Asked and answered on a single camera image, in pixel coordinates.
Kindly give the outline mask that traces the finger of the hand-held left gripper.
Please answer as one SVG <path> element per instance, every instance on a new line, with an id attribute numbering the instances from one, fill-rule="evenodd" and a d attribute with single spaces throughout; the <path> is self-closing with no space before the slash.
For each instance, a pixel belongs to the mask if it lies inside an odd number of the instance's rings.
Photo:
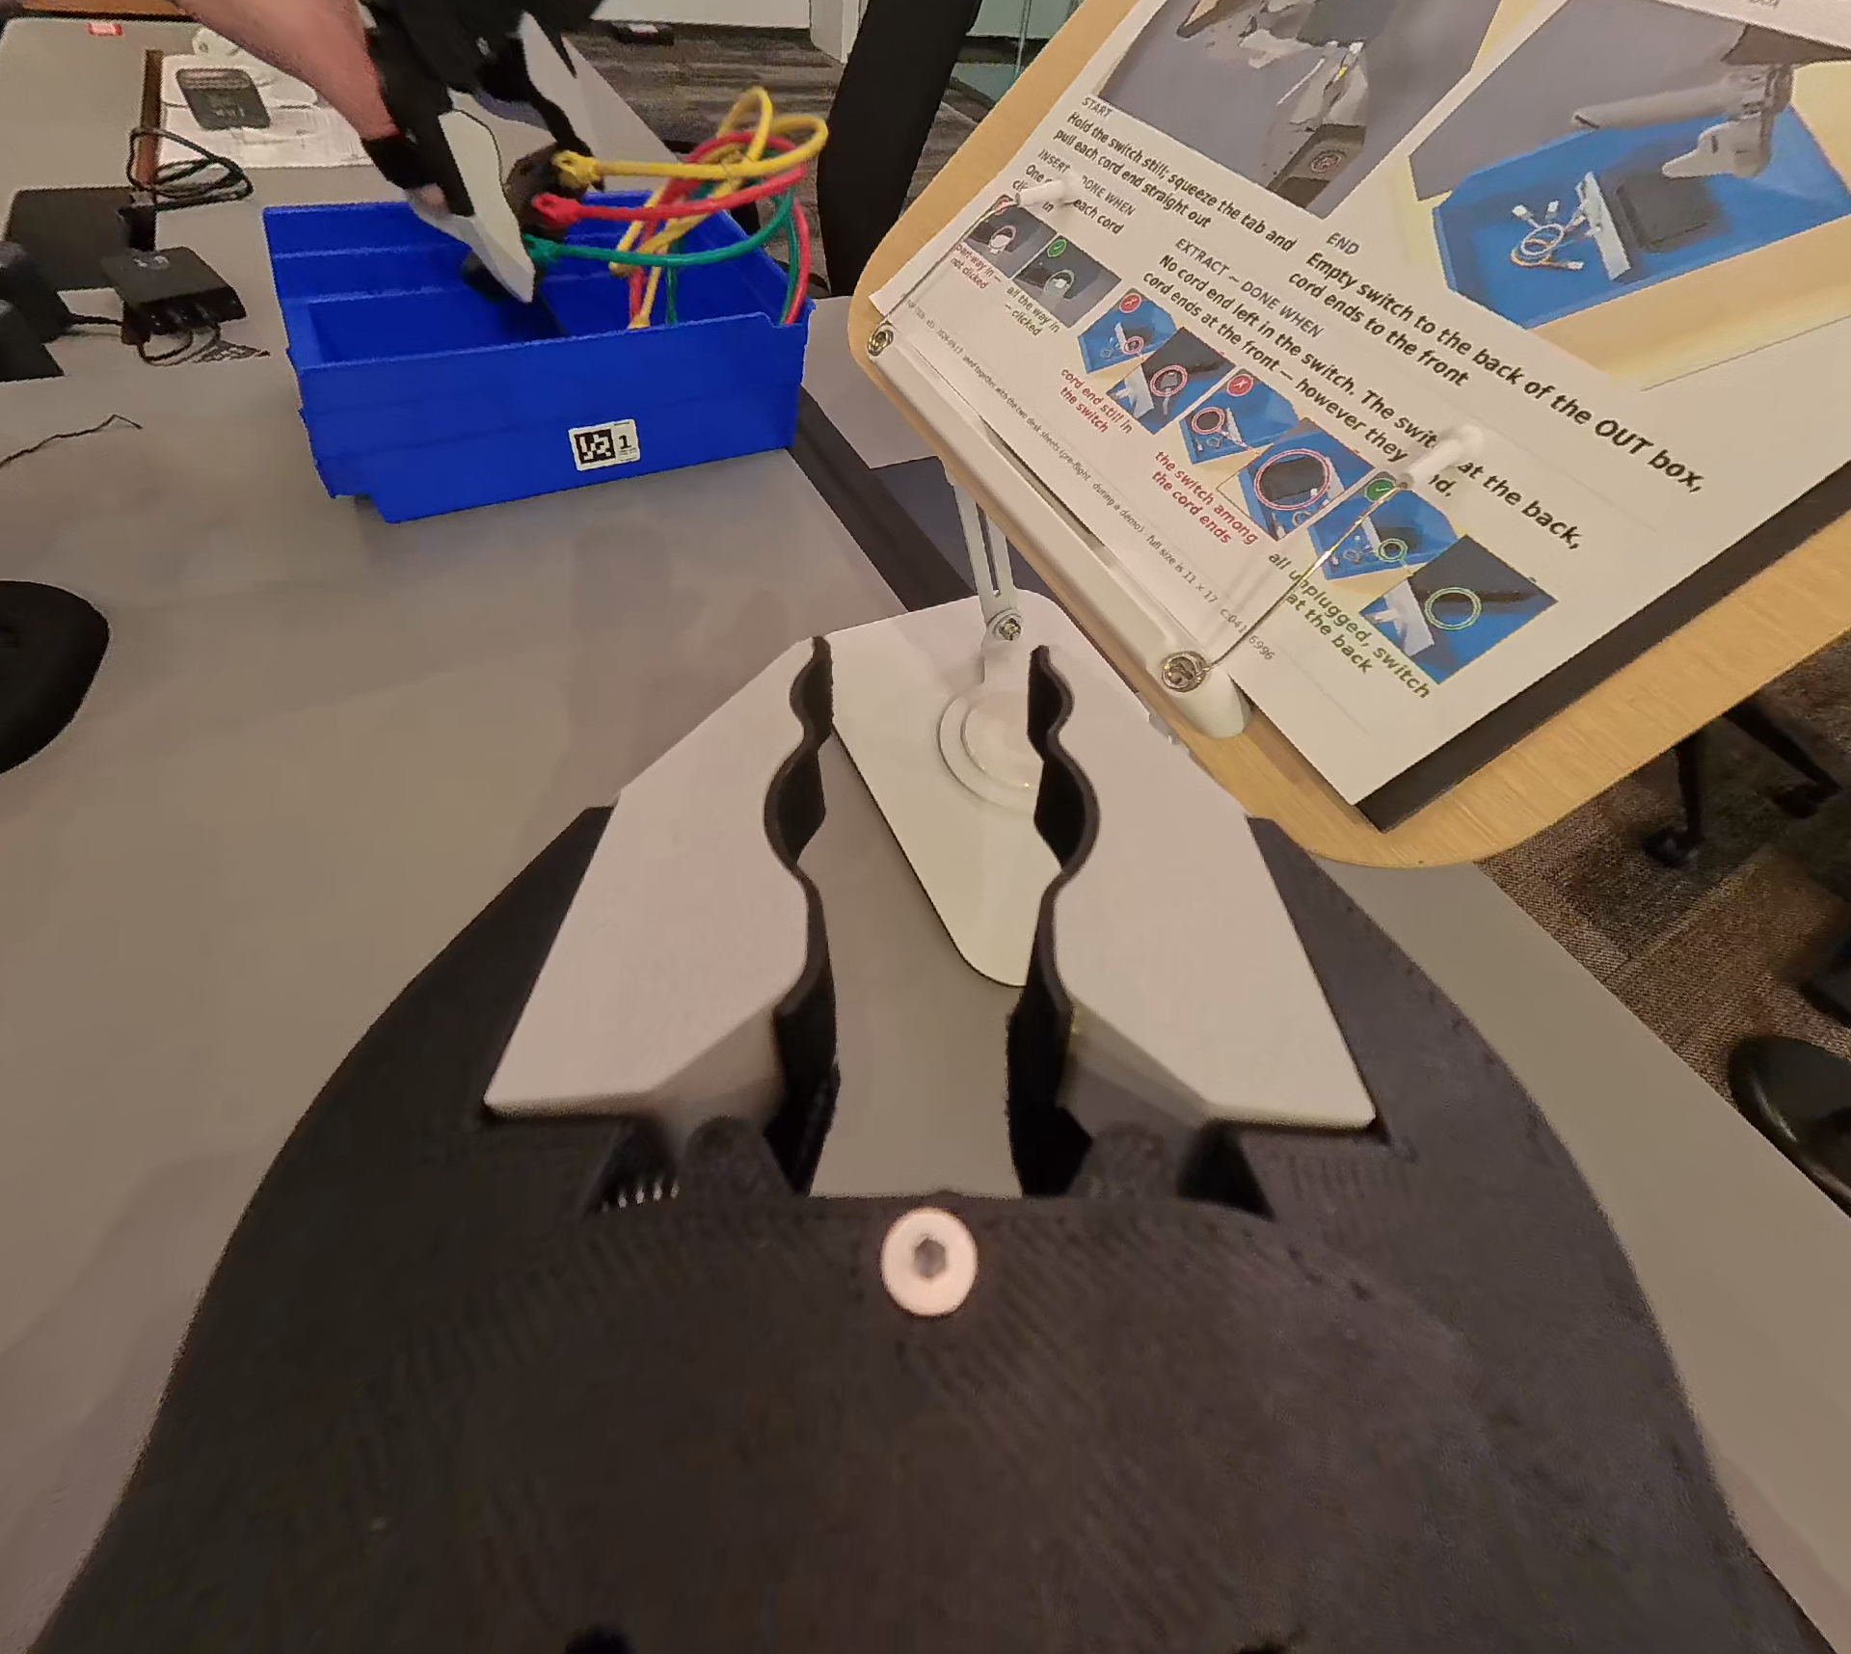
<path id="1" fill-rule="evenodd" d="M 436 231 L 461 240 L 509 296 L 532 302 L 538 267 L 507 196 L 497 131 L 474 113 L 443 113 L 436 131 L 447 144 L 461 188 L 413 187 L 411 208 Z"/>

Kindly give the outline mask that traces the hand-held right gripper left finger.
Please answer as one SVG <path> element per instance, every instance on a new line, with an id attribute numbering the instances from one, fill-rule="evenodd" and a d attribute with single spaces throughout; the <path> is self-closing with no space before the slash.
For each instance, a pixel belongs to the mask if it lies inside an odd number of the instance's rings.
<path id="1" fill-rule="evenodd" d="M 831 649 L 783 651 L 625 784 L 486 1087 L 499 1118 L 754 1125 L 819 1156 L 841 1087 L 821 894 Z"/>

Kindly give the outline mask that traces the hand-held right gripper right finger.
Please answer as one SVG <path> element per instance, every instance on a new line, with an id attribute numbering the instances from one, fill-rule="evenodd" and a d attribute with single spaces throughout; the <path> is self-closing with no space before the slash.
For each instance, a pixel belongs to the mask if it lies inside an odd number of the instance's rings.
<path id="1" fill-rule="evenodd" d="M 1008 1137 L 1367 1129 L 1377 1104 L 1234 798 L 1066 647 L 1030 655 L 1028 736 L 1055 875 L 1006 1023 Z"/>

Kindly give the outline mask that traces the black network switch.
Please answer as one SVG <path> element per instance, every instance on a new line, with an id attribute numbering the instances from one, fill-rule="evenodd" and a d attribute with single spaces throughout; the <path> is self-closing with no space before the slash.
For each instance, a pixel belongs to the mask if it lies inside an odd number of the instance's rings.
<path id="1" fill-rule="evenodd" d="M 561 171 L 561 156 L 563 150 L 549 140 L 519 156 L 503 175 L 503 196 L 524 242 L 561 240 L 580 217 L 576 210 L 588 188 L 598 188 L 603 181 L 598 173 L 584 179 L 582 173 Z"/>

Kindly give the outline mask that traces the blue plastic bin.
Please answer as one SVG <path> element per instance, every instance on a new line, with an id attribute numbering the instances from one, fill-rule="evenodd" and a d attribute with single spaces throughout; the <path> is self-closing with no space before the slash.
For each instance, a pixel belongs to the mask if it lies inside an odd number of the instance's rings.
<path id="1" fill-rule="evenodd" d="M 401 200 L 272 206 L 272 281 L 316 472 L 393 524 L 792 443 L 814 302 L 721 212 L 652 321 L 602 256 L 522 302 Z"/>

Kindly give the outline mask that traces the white paper leaflets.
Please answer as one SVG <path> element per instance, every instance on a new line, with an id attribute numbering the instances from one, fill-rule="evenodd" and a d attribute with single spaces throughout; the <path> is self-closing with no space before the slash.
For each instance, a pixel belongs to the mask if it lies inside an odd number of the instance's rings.
<path id="1" fill-rule="evenodd" d="M 243 169 L 345 167 L 366 161 L 353 125 L 291 75 L 253 57 L 243 48 L 170 53 L 160 67 L 162 156 L 195 158 L 204 150 Z M 175 69 L 243 69 L 258 86 L 272 125 L 266 131 L 204 131 L 175 86 Z"/>

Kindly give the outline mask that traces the black usb hub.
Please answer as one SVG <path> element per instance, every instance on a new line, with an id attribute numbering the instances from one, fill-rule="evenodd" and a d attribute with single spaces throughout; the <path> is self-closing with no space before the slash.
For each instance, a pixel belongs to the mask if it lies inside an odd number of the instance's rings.
<path id="1" fill-rule="evenodd" d="M 141 352 L 154 339 L 212 341 L 247 318 L 239 291 L 191 246 L 118 250 L 98 271 L 118 296 L 121 339 Z"/>

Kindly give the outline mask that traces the black device stand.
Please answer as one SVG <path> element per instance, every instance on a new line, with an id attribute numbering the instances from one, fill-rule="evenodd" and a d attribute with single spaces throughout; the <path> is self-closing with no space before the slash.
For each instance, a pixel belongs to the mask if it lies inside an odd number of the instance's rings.
<path id="1" fill-rule="evenodd" d="M 150 235 L 146 200 L 127 185 L 21 187 L 4 240 L 31 254 L 116 254 Z"/>

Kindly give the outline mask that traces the black office chair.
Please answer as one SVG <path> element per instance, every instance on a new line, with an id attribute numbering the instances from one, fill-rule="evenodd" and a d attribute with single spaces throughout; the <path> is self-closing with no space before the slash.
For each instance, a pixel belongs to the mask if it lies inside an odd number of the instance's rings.
<path id="1" fill-rule="evenodd" d="M 900 219 L 983 0 L 868 0 L 816 163 L 825 283 L 854 293 Z"/>

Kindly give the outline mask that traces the black battery charger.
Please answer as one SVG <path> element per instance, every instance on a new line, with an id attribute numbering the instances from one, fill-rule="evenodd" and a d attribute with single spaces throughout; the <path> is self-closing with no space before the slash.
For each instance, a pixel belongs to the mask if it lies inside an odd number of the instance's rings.
<path id="1" fill-rule="evenodd" d="M 2 383 L 58 379 L 52 352 L 73 325 L 73 312 L 19 244 L 2 240 Z"/>

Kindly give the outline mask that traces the black textured pad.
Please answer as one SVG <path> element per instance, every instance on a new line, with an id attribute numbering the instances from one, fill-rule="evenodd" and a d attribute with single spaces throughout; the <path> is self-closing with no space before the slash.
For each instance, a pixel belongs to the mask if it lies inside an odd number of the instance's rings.
<path id="1" fill-rule="evenodd" d="M 104 613 L 64 587 L 2 582 L 2 771 L 75 720 L 110 645 Z"/>

